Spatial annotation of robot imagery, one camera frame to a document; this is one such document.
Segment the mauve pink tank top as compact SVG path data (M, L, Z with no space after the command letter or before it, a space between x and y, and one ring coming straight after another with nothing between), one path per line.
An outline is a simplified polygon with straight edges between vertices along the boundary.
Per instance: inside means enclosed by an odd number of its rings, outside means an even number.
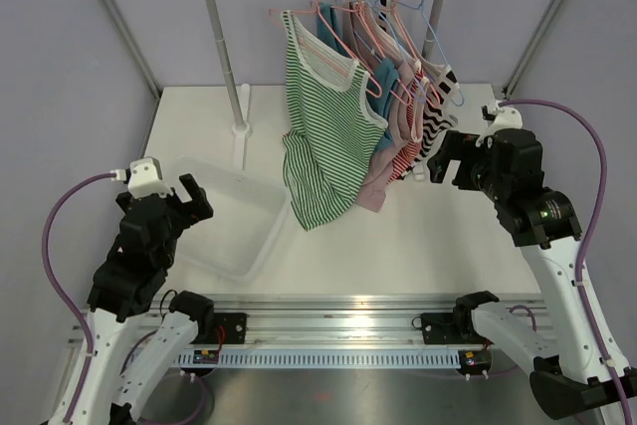
M408 61L405 61L398 50L394 50L389 44L388 39L385 37L387 33L381 28L381 26L378 25L378 22L376 21L376 14L367 4L364 4L363 6L363 15L372 28L375 36L378 38L385 53L385 59L390 60L398 72L398 68L402 65L402 63ZM397 83L394 89L399 94L398 86L399 85ZM391 135L389 122L386 133ZM356 198L356 203L359 206L373 212L378 212L381 209L386 196L386 187L390 183L389 179L392 174L391 163L392 158L395 155L395 153L390 149L392 143L392 136L390 139L387 139L386 136L381 138L381 141L378 143L379 148L371 156L367 175L363 180L363 184Z

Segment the teal blue tank top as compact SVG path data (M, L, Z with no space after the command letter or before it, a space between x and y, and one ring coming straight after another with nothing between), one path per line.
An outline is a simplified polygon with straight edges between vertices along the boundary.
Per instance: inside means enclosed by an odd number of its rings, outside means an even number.
M326 9L326 5L329 5L323 2L320 2L320 3L322 4L323 9ZM342 37L342 39L346 42L345 36L342 33L342 30L340 29L340 26L338 24L337 15L333 7L332 7L331 16L332 16L332 24L334 28L337 30L337 32ZM390 60L384 59L375 67L373 71L373 75L375 79L381 84L383 89L383 94L381 95L379 99L373 98L370 94L367 94L366 95L367 101L375 113L382 116L386 121L389 121L389 112L390 112L390 105L391 105L390 90L393 90L394 84L399 79L398 72Z

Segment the green striped tank top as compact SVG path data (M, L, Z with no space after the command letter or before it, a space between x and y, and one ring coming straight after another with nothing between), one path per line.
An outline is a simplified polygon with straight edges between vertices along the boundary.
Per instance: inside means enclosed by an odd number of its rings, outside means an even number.
M367 101L369 71L311 33L290 10L286 29L283 179L304 230L323 226L354 203L387 121Z

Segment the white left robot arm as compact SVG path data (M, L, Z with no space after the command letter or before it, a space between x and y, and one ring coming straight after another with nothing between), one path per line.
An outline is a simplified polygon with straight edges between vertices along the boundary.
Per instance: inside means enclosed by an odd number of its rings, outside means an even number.
M50 260L54 219L76 192L109 179L126 184L115 202L124 215L119 232L96 270L83 314L57 280ZM77 359L52 424L135 424L160 378L188 344L214 333L214 304L183 291L170 303L165 320L133 362L126 360L141 320L164 285L183 232L213 216L205 190L190 174L179 181L189 195L182 201L158 173L138 167L92 176L66 192L50 211L42 233L41 254L54 291L77 319L84 353Z

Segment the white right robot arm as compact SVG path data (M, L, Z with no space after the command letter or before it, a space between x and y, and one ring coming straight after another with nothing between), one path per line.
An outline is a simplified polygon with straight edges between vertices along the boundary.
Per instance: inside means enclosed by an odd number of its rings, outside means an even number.
M458 298L439 323L423 319L424 339L440 334L498 346L526 373L537 404L553 420L618 403L630 422L627 401L636 395L636 369L613 340L578 258L583 239L572 203L543 184L535 135L507 128L479 139L449 131L427 162L431 181L442 182L453 161L459 164L453 185L485 194L520 249L555 340L544 340L488 291Z

